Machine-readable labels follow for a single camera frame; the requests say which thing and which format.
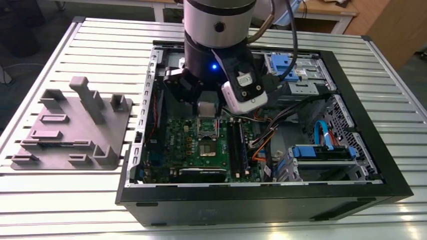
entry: white table surface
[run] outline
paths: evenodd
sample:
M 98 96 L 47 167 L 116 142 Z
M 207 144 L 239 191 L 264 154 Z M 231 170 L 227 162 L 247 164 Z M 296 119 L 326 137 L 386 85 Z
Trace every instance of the white table surface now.
M 426 110 L 377 47 L 358 36 L 299 33 L 299 46 L 335 52 L 369 115 L 415 196 L 379 205 L 339 221 L 144 228 L 115 205 L 122 164 L 112 171 L 15 171 L 20 148 L 43 105 L 44 89 L 68 87 L 87 76 L 102 97 L 123 93 L 134 100 L 136 122 L 152 41 L 183 41 L 183 25 L 87 18 L 72 23 L 0 137 L 0 238 L 31 239 L 427 239 Z M 292 47 L 287 31 L 270 30 L 255 45 Z M 123 151 L 134 138 L 124 137 Z

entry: floor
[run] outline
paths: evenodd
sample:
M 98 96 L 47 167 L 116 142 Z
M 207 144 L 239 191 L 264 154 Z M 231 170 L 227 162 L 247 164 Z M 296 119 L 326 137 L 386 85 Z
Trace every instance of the floor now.
M 40 52 L 26 58 L 14 57 L 0 45 L 0 63 L 3 66 L 32 63 L 44 64 L 55 50 L 75 16 L 92 18 L 154 21 L 155 14 L 148 7 L 115 6 L 67 2 L 66 11 L 58 11 L 54 1 L 39 1 L 47 23 L 34 28 L 40 43 Z M 179 23 L 183 13 L 176 9 L 164 10 L 167 22 Z M 30 88 L 42 71 L 39 65 L 20 65 L 8 69 L 14 84 L 0 84 L 0 133 L 15 114 Z M 398 71 L 415 96 L 427 108 L 427 61 L 415 55 Z

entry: black cable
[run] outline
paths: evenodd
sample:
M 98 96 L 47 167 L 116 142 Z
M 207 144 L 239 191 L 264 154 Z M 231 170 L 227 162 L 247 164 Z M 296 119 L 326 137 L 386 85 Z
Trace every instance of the black cable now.
M 266 166 L 270 168 L 270 176 L 264 171 L 263 182 L 268 183 L 268 182 L 272 182 L 274 180 L 272 141 L 268 141 L 268 143 L 266 144 L 264 151 L 266 151 Z
M 291 18 L 290 20 L 291 20 L 292 41 L 294 41 L 294 57 L 292 57 L 292 61 L 288 65 L 284 73 L 279 76 L 280 80 L 283 80 L 288 76 L 291 70 L 295 67 L 296 58 L 299 56 L 299 41 L 298 41 L 298 36 L 296 36 L 296 25 L 295 25 L 295 18 L 294 18 L 291 2 L 290 2 L 290 0 L 284 0 L 284 3 L 286 3 L 286 8 L 288 11 L 290 18 Z
M 304 4 L 304 12 L 303 12 L 302 18 L 306 19 L 307 18 L 307 11 L 308 11 L 306 0 L 302 0 L 302 3 Z
M 276 128 L 279 124 L 287 120 L 290 116 L 292 116 L 299 109 L 302 109 L 308 103 L 316 100 L 327 99 L 331 96 L 330 93 L 324 93 L 318 96 L 306 97 L 302 101 L 287 107 L 272 119 L 270 122 L 266 132 L 260 135 L 259 138 L 252 142 L 252 145 L 256 145 L 263 139 L 267 139 L 272 134 L 275 134 Z

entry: wire bundle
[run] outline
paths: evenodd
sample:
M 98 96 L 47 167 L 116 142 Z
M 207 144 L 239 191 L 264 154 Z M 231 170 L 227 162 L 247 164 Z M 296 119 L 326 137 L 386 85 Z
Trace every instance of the wire bundle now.
M 304 98 L 302 101 L 299 101 L 298 103 L 295 103 L 294 105 L 291 105 L 290 107 L 287 107 L 279 114 L 278 116 L 271 120 L 266 132 L 260 135 L 259 138 L 256 138 L 254 140 L 254 142 L 251 143 L 252 146 L 255 146 L 256 144 L 259 144 L 262 141 L 262 145 L 259 146 L 255 154 L 252 155 L 252 160 L 254 161 L 264 161 L 264 159 L 256 157 L 260 150 L 264 148 L 266 144 L 270 142 L 270 140 L 272 139 L 272 136 L 275 134 L 275 131 L 279 127 L 279 124 L 282 122 L 284 122 L 287 120 L 287 118 L 290 116 L 292 116 L 299 109 L 302 109 L 308 103 L 311 103 L 312 101 L 316 100 L 322 100 L 322 99 L 327 99 L 331 96 L 330 93 L 322 94 L 319 96 L 310 96 L 307 98 Z

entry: metal bracket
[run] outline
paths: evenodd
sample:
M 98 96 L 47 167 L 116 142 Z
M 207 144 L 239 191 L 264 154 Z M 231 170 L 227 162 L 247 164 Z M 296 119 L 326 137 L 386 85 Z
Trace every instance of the metal bracket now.
M 288 82 L 288 87 L 292 95 L 296 95 L 296 96 L 319 95 L 316 85 L 308 80 L 302 80 L 299 82 Z

